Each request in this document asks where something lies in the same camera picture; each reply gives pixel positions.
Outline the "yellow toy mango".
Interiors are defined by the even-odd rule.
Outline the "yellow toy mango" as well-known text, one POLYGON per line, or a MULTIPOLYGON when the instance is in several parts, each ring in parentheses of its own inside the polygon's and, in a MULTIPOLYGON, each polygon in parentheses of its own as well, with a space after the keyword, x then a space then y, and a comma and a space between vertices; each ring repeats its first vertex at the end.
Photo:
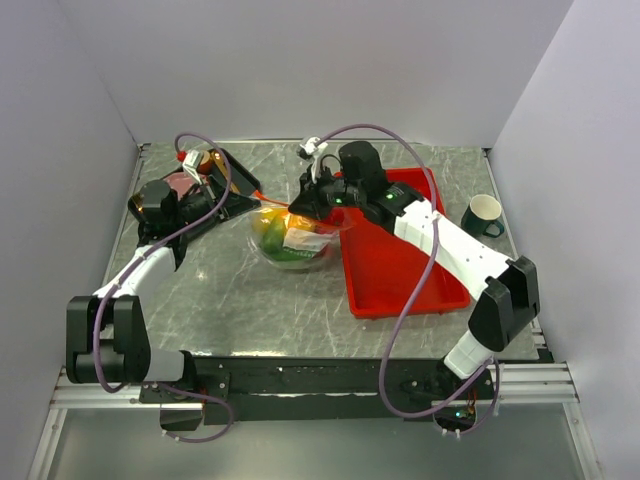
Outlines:
POLYGON ((263 235, 274 219, 282 219, 288 214, 286 208, 265 207, 251 214, 251 227, 256 235, 263 235))

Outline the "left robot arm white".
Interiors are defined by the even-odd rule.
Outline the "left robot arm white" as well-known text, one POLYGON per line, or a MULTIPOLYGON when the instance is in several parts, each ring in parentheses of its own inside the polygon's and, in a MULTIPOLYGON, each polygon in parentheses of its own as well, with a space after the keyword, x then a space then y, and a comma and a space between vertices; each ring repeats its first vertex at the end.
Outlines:
POLYGON ((180 268, 193 238, 260 205, 225 187, 194 184, 179 194, 165 180, 150 181, 134 193, 128 200, 138 223, 133 257, 109 283, 67 305, 68 379, 98 383, 111 393, 125 384, 157 382, 172 399, 191 399, 199 387, 192 354, 152 347, 145 308, 180 268))

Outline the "orange green toy mango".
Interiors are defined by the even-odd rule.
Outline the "orange green toy mango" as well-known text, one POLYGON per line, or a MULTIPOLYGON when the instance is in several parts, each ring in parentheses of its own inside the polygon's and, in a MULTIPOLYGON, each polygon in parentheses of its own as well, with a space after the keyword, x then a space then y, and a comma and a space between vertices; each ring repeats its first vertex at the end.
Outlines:
POLYGON ((296 250, 284 246, 286 227, 280 223, 271 223, 260 240, 260 248, 268 259, 275 262, 290 262, 310 260, 317 252, 308 250, 296 250))

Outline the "clear zip top bag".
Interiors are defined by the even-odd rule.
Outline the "clear zip top bag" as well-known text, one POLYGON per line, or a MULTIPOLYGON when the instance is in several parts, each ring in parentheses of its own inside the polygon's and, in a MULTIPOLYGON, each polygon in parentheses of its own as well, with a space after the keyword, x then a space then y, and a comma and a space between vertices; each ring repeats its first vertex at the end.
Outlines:
MULTIPOLYGON (((250 226, 251 214, 259 209, 272 207, 286 208, 288 210, 287 203, 272 200, 260 192, 255 193, 254 197, 261 201, 261 206, 249 214, 250 226)), ((311 220, 303 216, 292 214, 289 211, 282 219, 274 219, 271 223, 280 223, 286 227, 287 232, 284 237, 285 247, 290 247, 296 250, 317 252, 317 255, 310 260, 275 262, 268 259, 259 246, 260 240, 264 234, 256 235, 252 231, 251 227, 250 242, 254 251, 271 266, 281 270, 308 271, 323 267, 336 256, 339 248, 340 234, 346 231, 337 231, 333 229, 327 223, 327 220, 311 220)))

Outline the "red toy bell pepper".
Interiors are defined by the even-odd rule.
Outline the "red toy bell pepper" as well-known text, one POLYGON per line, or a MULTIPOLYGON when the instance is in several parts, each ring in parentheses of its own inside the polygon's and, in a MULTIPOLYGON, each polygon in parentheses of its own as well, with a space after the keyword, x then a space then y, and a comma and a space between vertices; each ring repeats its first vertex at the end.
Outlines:
POLYGON ((348 230, 354 226, 351 211, 345 208, 334 208, 327 219, 327 223, 337 231, 348 230))

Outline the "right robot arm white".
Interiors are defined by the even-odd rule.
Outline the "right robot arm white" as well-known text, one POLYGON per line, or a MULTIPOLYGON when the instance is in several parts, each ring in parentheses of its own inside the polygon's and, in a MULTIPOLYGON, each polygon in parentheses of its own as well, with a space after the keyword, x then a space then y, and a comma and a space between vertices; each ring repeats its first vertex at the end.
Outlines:
POLYGON ((434 198, 405 182, 391 181, 371 143, 343 145, 338 174, 324 165, 326 147, 318 137, 299 146, 299 156, 311 164, 300 176, 300 192, 290 212, 325 220, 336 207, 355 207, 370 223, 427 254, 467 289, 476 302, 468 329, 437 375, 439 390, 460 398, 472 387, 472 375, 480 366, 538 315, 535 264, 524 256, 512 259, 490 249, 438 212, 434 198))

